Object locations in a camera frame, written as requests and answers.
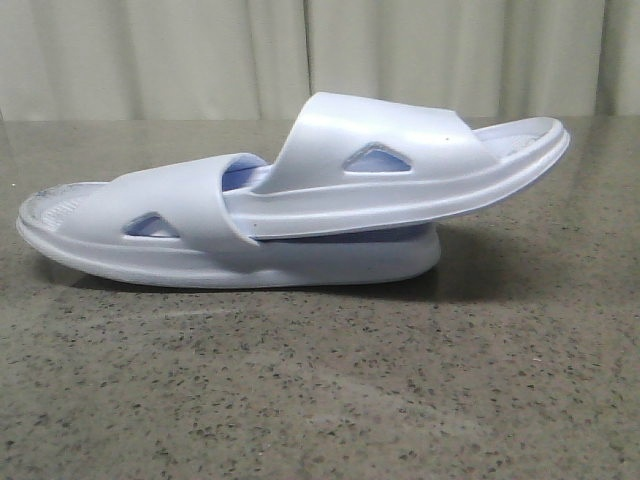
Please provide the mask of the light blue slipper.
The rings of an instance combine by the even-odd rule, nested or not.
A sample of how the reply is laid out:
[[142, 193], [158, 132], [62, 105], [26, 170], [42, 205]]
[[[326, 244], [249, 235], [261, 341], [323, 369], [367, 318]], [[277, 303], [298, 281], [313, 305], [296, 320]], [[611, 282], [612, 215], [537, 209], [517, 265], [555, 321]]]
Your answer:
[[179, 288], [263, 288], [403, 280], [436, 265], [431, 225], [294, 241], [241, 233], [224, 197], [264, 161], [230, 154], [55, 186], [25, 200], [16, 226], [64, 266]]
[[414, 225], [517, 193], [569, 142], [548, 117], [473, 129], [451, 110], [318, 93], [275, 163], [224, 199], [257, 239]]

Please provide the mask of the pale green curtain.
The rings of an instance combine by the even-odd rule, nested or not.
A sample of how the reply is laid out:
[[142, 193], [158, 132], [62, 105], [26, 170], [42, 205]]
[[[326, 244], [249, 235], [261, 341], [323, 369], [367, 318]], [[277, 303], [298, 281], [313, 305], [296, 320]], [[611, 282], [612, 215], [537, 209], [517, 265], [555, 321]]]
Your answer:
[[314, 92], [632, 115], [635, 1], [5, 1], [5, 120], [285, 119]]

